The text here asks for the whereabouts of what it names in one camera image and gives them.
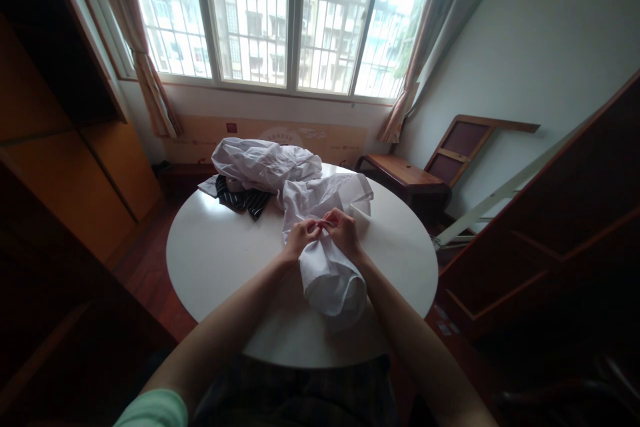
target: window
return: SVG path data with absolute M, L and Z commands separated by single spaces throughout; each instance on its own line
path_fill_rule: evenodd
M 258 71 L 260 72 L 260 68 L 262 68 L 262 58 L 260 57 L 250 57 L 249 58 L 249 66 L 251 68 L 252 71 Z
M 402 88 L 424 4 L 424 0 L 139 2 L 160 72 L 208 77 L 214 84 L 243 83 L 247 89 L 276 87 L 383 99 L 397 97 Z M 205 32 L 203 18 L 211 20 L 207 25 L 213 32 Z M 293 51 L 294 45 L 299 51 Z M 215 55 L 209 55 L 209 49 Z M 293 70 L 290 59 L 295 62 Z
M 240 41 L 238 38 L 231 39 L 231 61 L 240 63 Z
M 247 12 L 247 32 L 250 37 L 262 37 L 262 15 L 256 12 Z
M 285 72 L 285 58 L 280 55 L 271 56 L 271 68 L 276 74 L 284 74 Z
M 151 56 L 160 72 L 211 78 L 198 0 L 138 0 Z M 195 58 L 195 52 L 203 58 Z
M 287 22 L 284 19 L 271 17 L 271 36 L 279 39 L 287 37 Z

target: round white table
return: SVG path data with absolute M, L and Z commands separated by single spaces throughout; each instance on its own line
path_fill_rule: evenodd
M 323 164 L 323 175 L 349 172 Z M 364 250 L 421 316 L 438 282 L 435 250 L 409 207 L 369 180 L 371 222 L 359 232 Z M 171 283 L 187 311 L 200 322 L 283 248 L 283 212 L 271 199 L 254 222 L 206 193 L 196 191 L 173 220 L 167 242 Z M 298 269 L 285 275 L 271 307 L 243 353 L 296 368 L 333 368 L 364 362 L 388 350 L 371 302 L 351 329 L 331 334 L 322 314 L 303 297 Z

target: white cloth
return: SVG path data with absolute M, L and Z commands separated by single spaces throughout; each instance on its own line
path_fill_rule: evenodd
M 218 197 L 218 189 L 215 187 L 215 181 L 218 180 L 218 175 L 214 175 L 206 179 L 203 183 L 198 184 L 198 188 L 204 193 L 208 193 L 211 197 Z
M 283 190 L 285 243 L 293 224 L 321 219 L 334 207 L 349 215 L 358 209 L 357 222 L 368 222 L 373 191 L 362 173 L 336 173 L 308 182 L 288 181 Z M 367 305 L 367 286 L 358 269 L 333 243 L 326 231 L 300 255 L 300 272 L 309 305 L 329 317 L 335 332 L 353 326 Z
M 322 176 L 322 160 L 317 155 L 295 145 L 266 140 L 225 138 L 211 160 L 218 173 L 240 181 L 247 190 L 278 194 L 287 180 L 307 181 Z

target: green sleeve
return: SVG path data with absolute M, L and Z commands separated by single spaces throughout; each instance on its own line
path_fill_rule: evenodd
M 157 389 L 130 403 L 114 427 L 187 427 L 188 421 L 182 398 L 172 390 Z

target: hand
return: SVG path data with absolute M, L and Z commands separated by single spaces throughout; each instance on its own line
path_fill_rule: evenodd
M 286 260 L 296 261 L 307 245 L 320 238 L 322 227 L 317 220 L 306 219 L 293 224 L 282 254 Z
M 342 210 L 334 208 L 328 211 L 320 221 L 322 228 L 329 232 L 333 243 L 338 246 L 349 260 L 354 262 L 363 253 L 355 229 L 355 219 Z

